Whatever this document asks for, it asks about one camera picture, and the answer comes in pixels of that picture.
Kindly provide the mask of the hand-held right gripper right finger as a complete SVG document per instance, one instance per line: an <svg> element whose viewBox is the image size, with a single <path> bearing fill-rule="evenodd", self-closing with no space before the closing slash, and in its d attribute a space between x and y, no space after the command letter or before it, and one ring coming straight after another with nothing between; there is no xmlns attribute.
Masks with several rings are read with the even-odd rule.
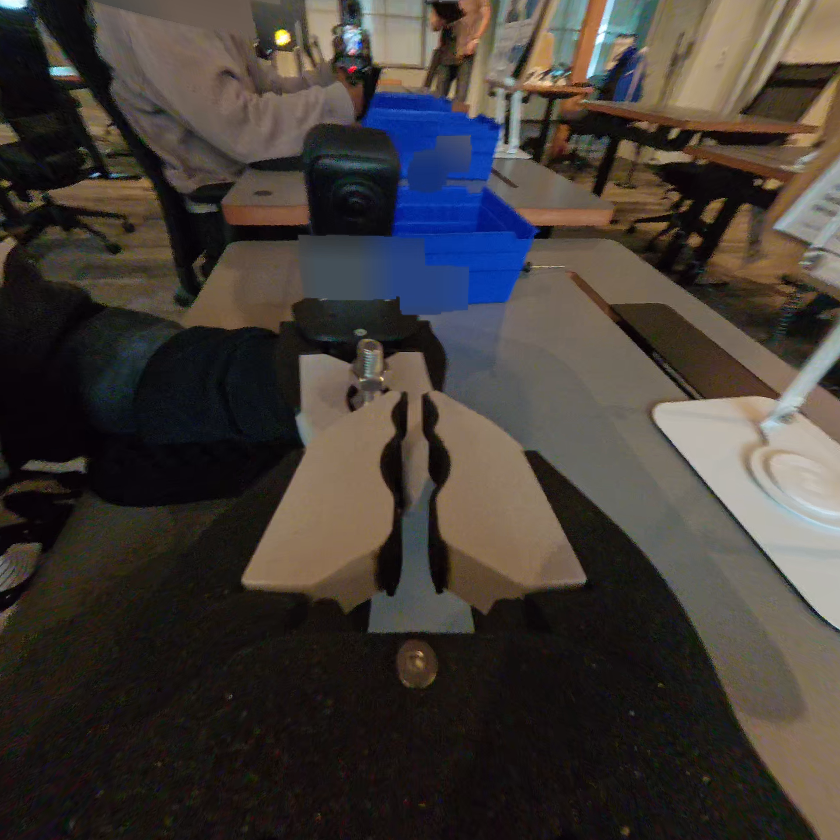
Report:
<svg viewBox="0 0 840 840"><path fill-rule="evenodd" d="M501 601L586 584L518 441L438 391L423 395L422 425L434 485L427 548L437 593L488 614Z"/></svg>

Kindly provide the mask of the person's left forearm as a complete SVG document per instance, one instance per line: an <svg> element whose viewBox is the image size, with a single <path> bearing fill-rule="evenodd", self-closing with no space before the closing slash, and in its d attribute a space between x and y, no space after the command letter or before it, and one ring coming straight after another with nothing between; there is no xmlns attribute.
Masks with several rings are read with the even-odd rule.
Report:
<svg viewBox="0 0 840 840"><path fill-rule="evenodd" d="M301 443L298 354L261 328L184 328L105 308L62 344L57 370L96 433L145 445Z"/></svg>

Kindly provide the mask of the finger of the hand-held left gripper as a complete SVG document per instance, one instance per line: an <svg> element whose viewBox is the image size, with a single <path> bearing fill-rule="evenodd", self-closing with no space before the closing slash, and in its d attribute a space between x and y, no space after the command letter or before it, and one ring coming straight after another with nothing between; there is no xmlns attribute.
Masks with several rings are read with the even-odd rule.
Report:
<svg viewBox="0 0 840 840"><path fill-rule="evenodd" d="M297 430L304 448L324 430L353 413L350 390L357 379L352 363L325 353L299 357L300 408Z"/></svg>
<svg viewBox="0 0 840 840"><path fill-rule="evenodd" d="M400 351L385 359L386 390L422 397L428 393L428 370L424 353Z"/></svg>

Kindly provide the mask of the blue bag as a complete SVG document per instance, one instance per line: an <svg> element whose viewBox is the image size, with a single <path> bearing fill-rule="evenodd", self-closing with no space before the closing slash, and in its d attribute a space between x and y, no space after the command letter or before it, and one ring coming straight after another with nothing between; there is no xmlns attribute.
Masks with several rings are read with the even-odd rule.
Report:
<svg viewBox="0 0 840 840"><path fill-rule="evenodd" d="M631 45L619 56L614 70L616 84L613 102L639 102L644 92L648 48Z"/></svg>

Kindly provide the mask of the blue plastic bin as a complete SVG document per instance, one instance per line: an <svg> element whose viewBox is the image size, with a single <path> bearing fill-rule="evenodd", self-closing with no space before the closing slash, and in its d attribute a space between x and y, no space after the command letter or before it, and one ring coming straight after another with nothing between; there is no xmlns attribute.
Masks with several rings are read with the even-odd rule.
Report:
<svg viewBox="0 0 840 840"><path fill-rule="evenodd" d="M501 132L493 119L462 112L380 108L363 124L387 134L400 158L401 185L422 193L485 182Z"/></svg>
<svg viewBox="0 0 840 840"><path fill-rule="evenodd" d="M468 115L469 106L426 91L394 88L376 92L366 116L372 117L374 112L384 111L454 112Z"/></svg>
<svg viewBox="0 0 840 840"><path fill-rule="evenodd" d="M468 302L478 305L509 300L537 228L487 186L419 192L401 185L393 234L421 240L427 266L467 270Z"/></svg>

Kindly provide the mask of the person's dark patterned clothing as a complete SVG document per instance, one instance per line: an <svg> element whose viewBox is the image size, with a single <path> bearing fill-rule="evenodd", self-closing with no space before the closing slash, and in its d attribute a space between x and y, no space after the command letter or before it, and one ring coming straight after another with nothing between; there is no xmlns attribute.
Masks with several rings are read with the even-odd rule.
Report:
<svg viewBox="0 0 840 840"><path fill-rule="evenodd" d="M34 579L84 483L90 434L60 352L98 312L78 287L43 278L26 249L2 244L2 613Z"/></svg>

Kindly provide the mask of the white poster stand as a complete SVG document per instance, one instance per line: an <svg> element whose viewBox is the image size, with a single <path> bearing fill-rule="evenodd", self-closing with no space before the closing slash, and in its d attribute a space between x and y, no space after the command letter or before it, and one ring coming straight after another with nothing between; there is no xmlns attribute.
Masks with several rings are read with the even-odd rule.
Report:
<svg viewBox="0 0 840 840"><path fill-rule="evenodd" d="M494 159L531 161L532 155L521 147L522 106L526 93L515 83L493 88L495 121L499 127Z"/></svg>

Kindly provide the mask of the silver hex bolt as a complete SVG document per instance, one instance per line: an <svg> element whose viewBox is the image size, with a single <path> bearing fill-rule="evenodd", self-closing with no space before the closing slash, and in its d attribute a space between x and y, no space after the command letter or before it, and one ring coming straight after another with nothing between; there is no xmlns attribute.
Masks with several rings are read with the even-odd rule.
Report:
<svg viewBox="0 0 840 840"><path fill-rule="evenodd" d="M357 344L356 356L352 364L354 381L362 377L384 374L384 372L385 357L382 344L370 338L363 338ZM380 395L370 400L355 400L349 397L351 410L356 411L362 408L362 406L372 402L378 396Z"/></svg>

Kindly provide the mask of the black office chair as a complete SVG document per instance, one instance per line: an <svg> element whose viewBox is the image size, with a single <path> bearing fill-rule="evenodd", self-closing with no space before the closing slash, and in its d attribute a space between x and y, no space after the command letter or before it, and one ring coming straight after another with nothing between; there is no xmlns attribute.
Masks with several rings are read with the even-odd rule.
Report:
<svg viewBox="0 0 840 840"><path fill-rule="evenodd" d="M764 214L782 185L776 184L774 178L715 163L668 163L654 169L667 185L667 192L676 193L677 198L660 215L635 218L626 232L635 233L641 224L666 223L645 246L645 250L650 250L658 238L673 234L658 260L658 270L671 273L678 258L684 257L680 285L727 285L725 280L707 278L710 259L740 209L748 206L759 215Z"/></svg>
<svg viewBox="0 0 840 840"><path fill-rule="evenodd" d="M23 244L48 228L80 230L96 238L111 254L122 252L87 219L119 222L134 232L122 213L94 211L58 203L51 193L89 180L121 179L110 172L76 98L50 73L46 48L28 5L2 5L2 123L15 141L1 146L2 232Z"/></svg>
<svg viewBox="0 0 840 840"><path fill-rule="evenodd" d="M161 158L135 132L112 95L112 72L100 57L89 3L84 1L34 1L38 19L79 72L99 106L120 131L134 159L152 183L169 236L175 273L180 282L175 300L189 306L204 280L195 264L204 253L203 241L181 195L167 181Z"/></svg>

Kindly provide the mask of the grey wood-edged desk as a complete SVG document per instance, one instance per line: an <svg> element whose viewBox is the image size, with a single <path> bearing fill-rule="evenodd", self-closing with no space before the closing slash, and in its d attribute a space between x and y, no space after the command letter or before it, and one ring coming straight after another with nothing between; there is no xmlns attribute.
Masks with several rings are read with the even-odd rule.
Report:
<svg viewBox="0 0 840 840"><path fill-rule="evenodd" d="M496 158L486 186L538 228L599 228L613 205L531 159ZM222 201L234 226L308 224L308 197L299 172L247 170Z"/></svg>

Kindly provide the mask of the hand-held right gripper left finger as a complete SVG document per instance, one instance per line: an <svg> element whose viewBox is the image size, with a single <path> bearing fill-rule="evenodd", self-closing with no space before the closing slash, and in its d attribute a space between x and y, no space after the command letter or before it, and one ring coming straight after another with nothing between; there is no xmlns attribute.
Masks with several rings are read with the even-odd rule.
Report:
<svg viewBox="0 0 840 840"><path fill-rule="evenodd" d="M345 613L396 593L407 408L407 394L388 392L307 446L245 568L246 590L334 601Z"/></svg>

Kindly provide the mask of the brown desk black legs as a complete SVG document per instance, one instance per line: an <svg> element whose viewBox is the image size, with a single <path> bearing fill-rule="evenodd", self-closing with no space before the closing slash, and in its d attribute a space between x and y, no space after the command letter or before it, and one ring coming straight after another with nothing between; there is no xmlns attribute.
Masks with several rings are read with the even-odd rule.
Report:
<svg viewBox="0 0 840 840"><path fill-rule="evenodd" d="M785 141L797 135L815 135L818 127L805 122L757 117L739 112L712 112L677 106L647 106L626 101L586 99L583 108L596 115L595 130L608 138L592 187L601 196L622 142L656 151L690 150L693 140L731 140L759 145L762 140Z"/></svg>
<svg viewBox="0 0 840 840"><path fill-rule="evenodd" d="M784 185L803 172L821 151L820 145L691 145L684 154L696 162Z"/></svg>

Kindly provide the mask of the white flat tray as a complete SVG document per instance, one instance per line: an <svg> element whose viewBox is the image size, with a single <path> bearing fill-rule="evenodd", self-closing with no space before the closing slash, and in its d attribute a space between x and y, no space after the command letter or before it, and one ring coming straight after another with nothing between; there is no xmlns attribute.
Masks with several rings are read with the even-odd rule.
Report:
<svg viewBox="0 0 840 840"><path fill-rule="evenodd" d="M664 402L654 424L793 590L839 628L839 445L803 405L838 362L838 322L783 394Z"/></svg>

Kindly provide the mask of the black mesh chair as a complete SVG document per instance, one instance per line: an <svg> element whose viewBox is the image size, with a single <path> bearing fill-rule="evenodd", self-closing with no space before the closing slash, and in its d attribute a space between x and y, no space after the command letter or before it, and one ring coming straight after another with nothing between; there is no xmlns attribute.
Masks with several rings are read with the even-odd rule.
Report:
<svg viewBox="0 0 840 840"><path fill-rule="evenodd" d="M838 73L838 62L780 63L740 111L742 115L799 122Z"/></svg>

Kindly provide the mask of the wooden pillar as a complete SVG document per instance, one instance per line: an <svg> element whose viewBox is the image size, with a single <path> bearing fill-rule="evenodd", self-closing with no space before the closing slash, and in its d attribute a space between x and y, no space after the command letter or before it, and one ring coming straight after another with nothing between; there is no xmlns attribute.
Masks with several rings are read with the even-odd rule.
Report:
<svg viewBox="0 0 840 840"><path fill-rule="evenodd" d="M609 18L613 5L614 1L586 2L570 68L571 85L581 87L586 84L602 24L605 18Z"/></svg>

